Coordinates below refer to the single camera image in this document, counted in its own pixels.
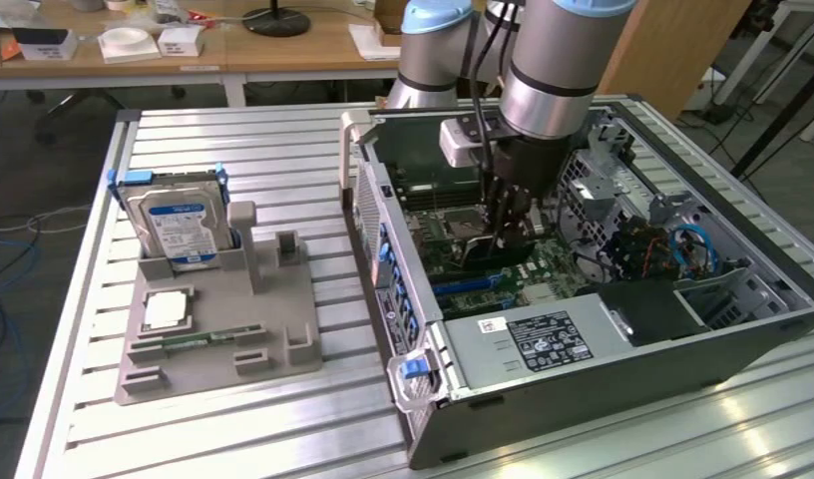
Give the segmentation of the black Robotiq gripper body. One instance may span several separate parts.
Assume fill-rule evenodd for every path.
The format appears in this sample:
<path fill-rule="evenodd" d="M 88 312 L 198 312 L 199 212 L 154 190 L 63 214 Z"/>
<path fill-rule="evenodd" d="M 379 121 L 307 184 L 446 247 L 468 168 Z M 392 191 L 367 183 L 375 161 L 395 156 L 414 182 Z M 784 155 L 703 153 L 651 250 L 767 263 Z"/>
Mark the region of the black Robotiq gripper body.
<path fill-rule="evenodd" d="M 555 187 L 567 157 L 567 137 L 539 140 L 516 136 L 495 141 L 491 165 L 491 193 L 516 187 L 532 198 L 544 197 Z"/>

